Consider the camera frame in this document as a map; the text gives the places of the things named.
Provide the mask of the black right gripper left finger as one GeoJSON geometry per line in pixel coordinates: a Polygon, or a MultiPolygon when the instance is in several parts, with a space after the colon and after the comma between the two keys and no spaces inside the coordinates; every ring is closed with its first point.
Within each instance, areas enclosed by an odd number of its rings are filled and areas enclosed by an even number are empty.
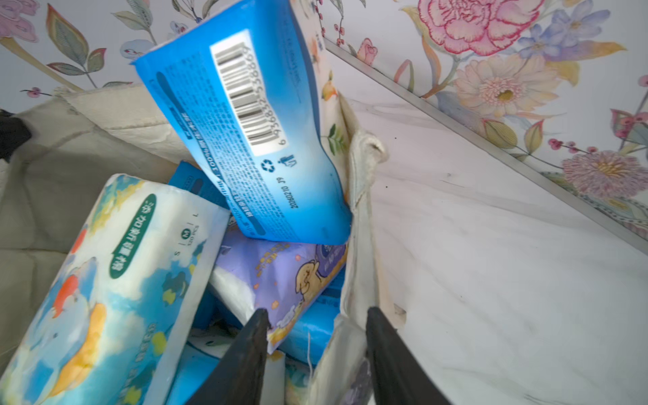
{"type": "Polygon", "coordinates": [[[189,404],[259,404],[268,356],[269,318],[258,309],[189,404]]]}

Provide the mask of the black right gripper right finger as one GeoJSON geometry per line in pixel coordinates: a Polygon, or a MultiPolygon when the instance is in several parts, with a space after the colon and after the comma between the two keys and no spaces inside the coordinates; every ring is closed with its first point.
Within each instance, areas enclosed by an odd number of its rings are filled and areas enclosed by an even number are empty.
{"type": "Polygon", "coordinates": [[[377,404],[451,402],[427,376],[382,310],[371,307],[366,322],[367,357],[377,404]]]}

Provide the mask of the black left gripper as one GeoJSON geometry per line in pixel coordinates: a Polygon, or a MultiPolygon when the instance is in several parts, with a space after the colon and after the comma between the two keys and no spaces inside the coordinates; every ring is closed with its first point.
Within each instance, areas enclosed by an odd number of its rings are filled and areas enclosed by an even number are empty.
{"type": "Polygon", "coordinates": [[[0,116],[0,158],[10,162],[12,155],[32,138],[25,123],[8,111],[1,110],[0,116]]]}

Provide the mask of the cream canvas tote bag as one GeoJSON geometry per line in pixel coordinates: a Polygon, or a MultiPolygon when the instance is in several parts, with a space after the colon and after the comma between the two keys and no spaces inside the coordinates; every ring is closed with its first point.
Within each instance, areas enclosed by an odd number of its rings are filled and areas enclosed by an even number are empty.
{"type": "MultiPolygon", "coordinates": [[[[388,154],[341,103],[352,138],[350,258],[332,342],[309,389],[311,404],[338,404],[366,356],[367,312],[393,304],[373,234],[371,186],[388,154]]],[[[1,164],[1,364],[7,366],[109,177],[126,173],[166,182],[189,153],[141,85],[59,94],[5,116],[1,128],[28,135],[1,164]]]]}

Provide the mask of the purple tissue pack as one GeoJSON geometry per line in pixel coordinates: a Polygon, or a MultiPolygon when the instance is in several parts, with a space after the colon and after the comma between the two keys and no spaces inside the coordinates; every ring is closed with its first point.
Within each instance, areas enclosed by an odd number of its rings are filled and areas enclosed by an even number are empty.
{"type": "Polygon", "coordinates": [[[251,239],[226,229],[209,287],[241,323],[268,312],[268,352],[273,353],[344,268],[347,246],[251,239]]]}

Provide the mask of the colourful tissue pack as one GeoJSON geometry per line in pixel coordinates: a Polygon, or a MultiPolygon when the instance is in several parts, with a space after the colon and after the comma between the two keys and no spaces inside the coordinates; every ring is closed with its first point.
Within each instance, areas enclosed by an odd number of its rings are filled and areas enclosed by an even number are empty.
{"type": "Polygon", "coordinates": [[[164,403],[229,214],[113,175],[2,375],[2,403],[164,403]]]}

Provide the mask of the blue barcode tissue pack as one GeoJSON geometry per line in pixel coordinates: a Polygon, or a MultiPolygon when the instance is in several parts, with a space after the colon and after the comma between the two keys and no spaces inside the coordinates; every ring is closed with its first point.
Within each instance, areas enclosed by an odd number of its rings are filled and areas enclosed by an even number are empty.
{"type": "Polygon", "coordinates": [[[345,268],[297,321],[279,349],[290,358],[316,366],[326,350],[340,313],[345,268]]]}

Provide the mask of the blue white floral tissue pack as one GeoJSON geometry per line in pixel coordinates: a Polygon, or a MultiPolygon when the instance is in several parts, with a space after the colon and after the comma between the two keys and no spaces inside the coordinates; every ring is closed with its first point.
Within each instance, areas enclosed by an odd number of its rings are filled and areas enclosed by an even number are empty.
{"type": "Polygon", "coordinates": [[[168,181],[168,185],[188,191],[224,209],[229,206],[224,195],[203,171],[189,162],[182,161],[168,181]]]}

